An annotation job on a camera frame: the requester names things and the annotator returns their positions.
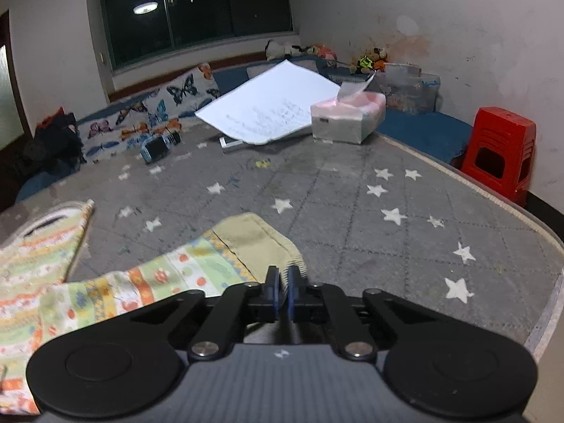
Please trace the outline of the striped floral baby garment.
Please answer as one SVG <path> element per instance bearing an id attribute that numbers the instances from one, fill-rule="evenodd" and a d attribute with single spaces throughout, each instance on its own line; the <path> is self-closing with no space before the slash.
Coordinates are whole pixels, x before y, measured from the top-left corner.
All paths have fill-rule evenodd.
<path id="1" fill-rule="evenodd" d="M 263 282 L 267 269 L 306 264 L 297 247 L 253 213 L 231 216 L 188 244 L 125 271 L 68 282 L 84 248 L 94 204 L 65 202 L 20 226 L 1 245 L 1 411 L 37 415 L 25 369 L 62 334 L 189 289 L 218 296 Z"/>

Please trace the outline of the dark clothes pile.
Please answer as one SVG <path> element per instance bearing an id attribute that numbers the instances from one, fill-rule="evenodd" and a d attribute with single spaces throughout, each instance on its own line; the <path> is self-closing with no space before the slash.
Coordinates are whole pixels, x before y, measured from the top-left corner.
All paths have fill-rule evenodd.
<path id="1" fill-rule="evenodd" d="M 36 125 L 23 154 L 39 171 L 54 173 L 59 169 L 73 171 L 84 163 L 82 148 L 75 115 L 60 107 Z"/>

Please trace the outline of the grey star bed mat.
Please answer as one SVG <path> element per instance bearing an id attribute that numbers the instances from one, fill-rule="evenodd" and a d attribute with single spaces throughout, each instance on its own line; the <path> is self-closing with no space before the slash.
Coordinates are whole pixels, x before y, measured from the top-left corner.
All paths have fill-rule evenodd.
<path id="1" fill-rule="evenodd" d="M 65 202 L 94 204 L 70 283 L 125 271 L 253 213 L 350 299 L 375 361 L 288 314 L 214 361 L 188 347 L 222 296 L 189 289 L 62 334 L 31 356 L 31 422 L 522 422 L 563 310 L 563 245 L 519 206 L 387 136 L 227 154 L 194 125 L 146 164 L 126 150 L 1 216 L 1 244 Z"/>

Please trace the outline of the blue smart watch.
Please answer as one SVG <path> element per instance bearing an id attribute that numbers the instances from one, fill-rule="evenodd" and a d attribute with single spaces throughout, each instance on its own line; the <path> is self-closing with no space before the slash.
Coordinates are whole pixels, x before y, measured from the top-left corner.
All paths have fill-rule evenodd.
<path id="1" fill-rule="evenodd" d="M 146 164 L 155 163 L 165 157 L 173 146 L 181 142 L 178 131 L 169 132 L 165 135 L 154 135 L 141 144 L 141 158 Z"/>

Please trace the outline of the pink tissue pack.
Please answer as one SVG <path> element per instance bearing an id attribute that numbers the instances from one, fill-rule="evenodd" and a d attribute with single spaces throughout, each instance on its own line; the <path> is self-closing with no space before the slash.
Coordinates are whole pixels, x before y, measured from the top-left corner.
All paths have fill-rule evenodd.
<path id="1" fill-rule="evenodd" d="M 315 139 L 361 144 L 385 120 L 386 96 L 370 80 L 343 82 L 337 96 L 311 106 Z"/>

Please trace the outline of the white paper sheet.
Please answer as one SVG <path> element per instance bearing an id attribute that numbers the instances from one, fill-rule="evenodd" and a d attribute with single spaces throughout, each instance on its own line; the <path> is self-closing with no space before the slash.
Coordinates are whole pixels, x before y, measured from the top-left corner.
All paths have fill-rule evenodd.
<path id="1" fill-rule="evenodd" d="M 337 96 L 321 74 L 283 61 L 207 104 L 196 117 L 234 140 L 264 145 L 312 124 L 311 106 Z"/>

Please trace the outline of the butterfly print pillow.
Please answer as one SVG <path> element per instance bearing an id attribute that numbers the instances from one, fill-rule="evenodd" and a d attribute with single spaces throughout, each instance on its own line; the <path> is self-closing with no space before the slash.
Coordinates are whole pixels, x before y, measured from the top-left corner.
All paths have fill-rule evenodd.
<path id="1" fill-rule="evenodd" d="M 220 97 L 211 67 L 200 64 L 114 112 L 78 124 L 83 156 L 98 163 L 132 148 L 151 136 L 181 132 L 186 121 Z"/>

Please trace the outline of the clear storage box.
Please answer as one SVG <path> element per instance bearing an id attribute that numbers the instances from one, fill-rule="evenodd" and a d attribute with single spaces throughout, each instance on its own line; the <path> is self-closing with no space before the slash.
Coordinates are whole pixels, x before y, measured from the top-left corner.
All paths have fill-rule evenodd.
<path id="1" fill-rule="evenodd" d="M 410 115 L 436 110 L 441 86 L 438 74 L 422 71 L 415 64 L 386 63 L 375 77 L 376 90 L 386 97 L 386 106 Z"/>

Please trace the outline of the red plastic stool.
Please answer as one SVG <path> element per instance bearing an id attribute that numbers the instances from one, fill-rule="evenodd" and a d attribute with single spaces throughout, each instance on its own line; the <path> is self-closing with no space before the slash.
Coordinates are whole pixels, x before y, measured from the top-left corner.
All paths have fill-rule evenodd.
<path id="1" fill-rule="evenodd" d="M 536 124 L 500 107 L 478 110 L 462 172 L 524 205 L 531 183 Z"/>

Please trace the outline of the plush toys pile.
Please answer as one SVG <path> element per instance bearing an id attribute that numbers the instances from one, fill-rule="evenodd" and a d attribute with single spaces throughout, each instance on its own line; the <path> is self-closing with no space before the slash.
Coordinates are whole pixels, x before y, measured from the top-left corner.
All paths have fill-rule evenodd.
<path id="1" fill-rule="evenodd" d="M 330 68 L 335 68 L 337 65 L 345 65 L 344 62 L 338 60 L 335 51 L 321 44 L 302 47 L 292 43 L 280 44 L 270 39 L 264 51 L 267 60 L 291 59 L 297 56 L 312 55 L 323 60 Z M 348 67 L 351 74 L 372 74 L 374 72 L 384 72 L 387 62 L 387 49 L 374 47 L 368 49 L 361 56 L 353 56 Z"/>

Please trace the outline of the dark window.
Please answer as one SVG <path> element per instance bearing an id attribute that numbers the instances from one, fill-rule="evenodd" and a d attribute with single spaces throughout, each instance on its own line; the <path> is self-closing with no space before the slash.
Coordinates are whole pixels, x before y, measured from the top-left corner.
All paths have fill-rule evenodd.
<path id="1" fill-rule="evenodd" d="M 101 0 L 114 68 L 208 42 L 290 32 L 289 0 Z"/>

